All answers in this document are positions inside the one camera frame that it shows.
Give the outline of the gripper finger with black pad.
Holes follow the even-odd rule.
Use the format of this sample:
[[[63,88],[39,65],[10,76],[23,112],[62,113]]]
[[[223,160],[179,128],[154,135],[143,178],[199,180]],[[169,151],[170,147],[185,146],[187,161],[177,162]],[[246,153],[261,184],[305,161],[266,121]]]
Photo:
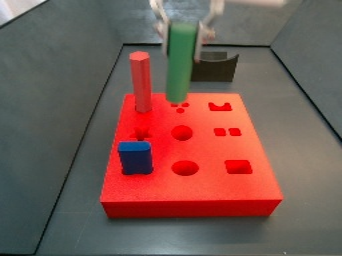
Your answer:
[[[150,6],[157,18],[157,23],[154,25],[155,31],[161,36],[162,42],[162,52],[165,55],[169,54],[169,39],[170,39],[170,19],[163,7],[163,0],[149,0]]]

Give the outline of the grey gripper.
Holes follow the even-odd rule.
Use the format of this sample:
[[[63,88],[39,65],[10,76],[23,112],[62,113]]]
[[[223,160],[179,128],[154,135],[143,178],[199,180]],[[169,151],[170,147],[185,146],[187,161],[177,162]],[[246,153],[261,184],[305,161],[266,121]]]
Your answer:
[[[288,0],[211,0],[210,11],[202,21],[198,22],[194,60],[201,60],[202,45],[215,39],[214,23],[222,16],[226,4],[243,4],[262,7],[282,7]]]

